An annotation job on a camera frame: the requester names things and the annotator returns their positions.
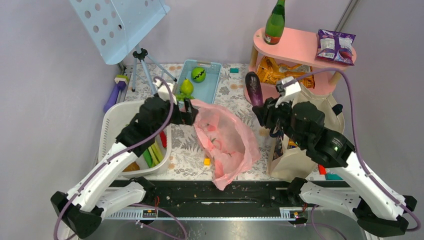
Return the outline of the green pear toy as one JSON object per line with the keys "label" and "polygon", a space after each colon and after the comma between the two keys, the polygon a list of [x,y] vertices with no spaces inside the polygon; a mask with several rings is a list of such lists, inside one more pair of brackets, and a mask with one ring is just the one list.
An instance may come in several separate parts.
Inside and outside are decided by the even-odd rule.
{"label": "green pear toy", "polygon": [[185,78],[180,86],[180,93],[186,96],[191,96],[194,92],[194,85],[188,78]]}

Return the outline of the purple eggplant toy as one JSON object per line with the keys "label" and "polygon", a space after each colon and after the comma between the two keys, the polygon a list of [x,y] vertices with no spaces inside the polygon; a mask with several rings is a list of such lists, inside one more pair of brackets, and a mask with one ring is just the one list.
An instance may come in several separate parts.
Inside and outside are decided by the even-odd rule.
{"label": "purple eggplant toy", "polygon": [[245,76],[245,87],[248,97],[253,107],[262,107],[264,105],[261,82],[258,75],[250,71]]}

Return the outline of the pink plastic grocery bag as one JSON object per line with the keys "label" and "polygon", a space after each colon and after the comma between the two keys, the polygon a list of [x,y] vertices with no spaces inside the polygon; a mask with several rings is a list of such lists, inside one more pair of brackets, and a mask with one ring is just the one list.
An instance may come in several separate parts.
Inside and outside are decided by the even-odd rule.
{"label": "pink plastic grocery bag", "polygon": [[213,161],[213,183],[223,191],[239,174],[261,158],[252,129],[228,108],[192,99],[197,107],[193,127],[205,154]]}

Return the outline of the green leek toy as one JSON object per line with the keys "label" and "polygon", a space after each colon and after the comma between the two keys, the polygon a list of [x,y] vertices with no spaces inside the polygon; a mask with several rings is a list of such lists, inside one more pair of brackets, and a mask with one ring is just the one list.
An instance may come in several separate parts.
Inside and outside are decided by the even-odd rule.
{"label": "green leek toy", "polygon": [[151,167],[155,167],[160,164],[164,157],[158,143],[154,142],[147,150],[151,157]]}

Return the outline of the beige floral canvas tote bag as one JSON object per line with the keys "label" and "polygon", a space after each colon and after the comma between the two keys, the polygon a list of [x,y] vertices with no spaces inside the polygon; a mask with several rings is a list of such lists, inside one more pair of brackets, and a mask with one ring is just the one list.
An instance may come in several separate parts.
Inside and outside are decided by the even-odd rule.
{"label": "beige floral canvas tote bag", "polygon": [[284,182],[306,180],[318,164],[347,166],[343,153],[352,144],[343,136],[343,106],[332,94],[315,95],[304,85],[290,104],[271,111],[271,122],[280,133],[269,155],[266,173]]}

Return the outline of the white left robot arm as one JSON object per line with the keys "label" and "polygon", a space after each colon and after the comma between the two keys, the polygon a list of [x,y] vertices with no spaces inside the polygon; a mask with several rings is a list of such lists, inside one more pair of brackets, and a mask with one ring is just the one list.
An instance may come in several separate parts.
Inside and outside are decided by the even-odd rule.
{"label": "white left robot arm", "polygon": [[58,221],[84,239],[97,230],[105,217],[133,204],[152,204],[156,187],[144,177],[130,180],[128,185],[114,192],[106,194],[105,191],[169,124],[194,124],[199,111],[188,98],[184,100],[184,107],[185,110],[181,111],[178,102],[158,96],[147,98],[116,137],[103,160],[73,188],[52,195],[50,201]]}

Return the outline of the orange toy food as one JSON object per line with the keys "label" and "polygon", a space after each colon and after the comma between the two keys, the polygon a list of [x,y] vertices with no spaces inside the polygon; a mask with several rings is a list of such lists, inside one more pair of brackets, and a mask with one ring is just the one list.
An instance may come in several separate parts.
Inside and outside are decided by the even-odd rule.
{"label": "orange toy food", "polygon": [[139,171],[140,170],[140,166],[134,161],[131,164],[129,164],[124,170],[123,172],[134,172],[134,171]]}

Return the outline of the red chili pepper toy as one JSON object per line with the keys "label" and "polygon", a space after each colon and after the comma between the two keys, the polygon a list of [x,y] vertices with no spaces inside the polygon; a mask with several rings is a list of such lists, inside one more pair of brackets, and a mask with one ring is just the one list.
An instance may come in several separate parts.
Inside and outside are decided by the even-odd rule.
{"label": "red chili pepper toy", "polygon": [[159,133],[159,137],[160,137],[160,140],[161,140],[162,147],[166,149],[167,145],[168,145],[168,141],[167,141],[167,136],[166,136],[165,132],[161,131]]}

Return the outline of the green toy watermelon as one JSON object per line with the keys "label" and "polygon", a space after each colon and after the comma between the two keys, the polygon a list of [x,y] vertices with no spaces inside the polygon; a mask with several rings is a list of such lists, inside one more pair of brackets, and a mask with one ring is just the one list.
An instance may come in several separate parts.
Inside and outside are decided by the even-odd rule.
{"label": "green toy watermelon", "polygon": [[196,83],[201,83],[206,79],[206,70],[203,67],[194,67],[191,71],[191,79]]}

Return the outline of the orange printed snack bag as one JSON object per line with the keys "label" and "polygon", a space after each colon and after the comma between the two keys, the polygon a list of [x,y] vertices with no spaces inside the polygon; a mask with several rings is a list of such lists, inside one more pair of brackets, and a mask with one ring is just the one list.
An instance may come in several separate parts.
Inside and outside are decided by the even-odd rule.
{"label": "orange printed snack bag", "polygon": [[287,77],[298,78],[312,71],[312,68],[304,64],[289,66],[268,56],[264,56],[257,67],[256,74],[261,83],[276,85],[277,81]]}

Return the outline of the floral patterned table mat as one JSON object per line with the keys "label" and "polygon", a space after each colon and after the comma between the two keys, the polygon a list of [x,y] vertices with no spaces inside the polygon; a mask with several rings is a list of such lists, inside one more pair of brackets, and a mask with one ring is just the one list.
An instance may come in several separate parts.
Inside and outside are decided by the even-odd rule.
{"label": "floral patterned table mat", "polygon": [[[152,76],[160,76],[166,81],[171,79],[154,64],[147,65]],[[179,77],[183,64],[164,64],[173,76]],[[230,73],[230,68],[238,68],[239,73]],[[128,66],[127,72],[133,72],[133,67]],[[269,154],[274,151],[274,140],[269,132],[260,127],[256,116],[251,112],[251,105],[244,96],[245,74],[248,72],[247,64],[232,63],[222,65],[220,71],[214,104],[228,108],[238,116],[245,124],[250,126],[258,140],[261,159],[257,161],[251,170],[239,174],[236,181],[278,181],[267,175],[267,163]],[[132,83],[135,79],[135,91],[132,92]],[[151,96],[151,88],[146,79],[143,67],[137,65],[135,75],[132,73],[128,90],[125,94],[125,102],[143,100]],[[211,181],[214,177],[213,166],[204,165],[204,151],[197,141],[194,128],[185,125],[171,125],[172,150],[169,158],[168,170],[149,180],[176,180],[176,181]],[[318,168],[314,169],[307,177],[309,181],[325,181],[325,175],[320,175]]]}

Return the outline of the green cucumber toy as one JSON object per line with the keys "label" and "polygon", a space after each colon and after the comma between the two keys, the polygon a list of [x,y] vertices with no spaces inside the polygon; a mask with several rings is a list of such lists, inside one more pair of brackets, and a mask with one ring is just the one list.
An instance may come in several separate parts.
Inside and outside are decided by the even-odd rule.
{"label": "green cucumber toy", "polygon": [[143,156],[144,160],[146,161],[148,167],[151,168],[153,166],[153,159],[152,159],[150,152],[148,150],[145,150],[143,152],[142,156]]}

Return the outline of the red orange small block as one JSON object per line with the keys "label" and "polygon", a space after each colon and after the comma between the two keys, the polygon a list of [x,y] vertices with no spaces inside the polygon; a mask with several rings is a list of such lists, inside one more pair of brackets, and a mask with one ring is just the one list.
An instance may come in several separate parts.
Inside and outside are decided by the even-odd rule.
{"label": "red orange small block", "polygon": [[327,170],[324,166],[322,166],[320,164],[318,164],[317,166],[318,166],[318,172],[319,172],[320,175],[326,175],[327,174]]}

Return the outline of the teal flat block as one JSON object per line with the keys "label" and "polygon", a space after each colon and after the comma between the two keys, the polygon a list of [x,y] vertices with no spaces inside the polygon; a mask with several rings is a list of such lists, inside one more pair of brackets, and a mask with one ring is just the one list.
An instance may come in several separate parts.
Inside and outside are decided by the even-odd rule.
{"label": "teal flat block", "polygon": [[327,181],[342,181],[343,180],[339,175],[333,174],[333,173],[327,173],[325,175],[325,179]]}

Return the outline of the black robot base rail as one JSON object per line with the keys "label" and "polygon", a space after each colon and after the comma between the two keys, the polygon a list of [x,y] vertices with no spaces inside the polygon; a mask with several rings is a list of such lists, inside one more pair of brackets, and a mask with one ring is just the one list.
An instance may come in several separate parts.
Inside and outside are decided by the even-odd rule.
{"label": "black robot base rail", "polygon": [[144,177],[115,180],[112,187],[135,182],[146,188],[141,201],[162,208],[177,218],[276,218],[281,208],[297,212],[312,207],[287,192],[289,183],[281,181],[234,181],[219,190],[211,181],[147,180]]}

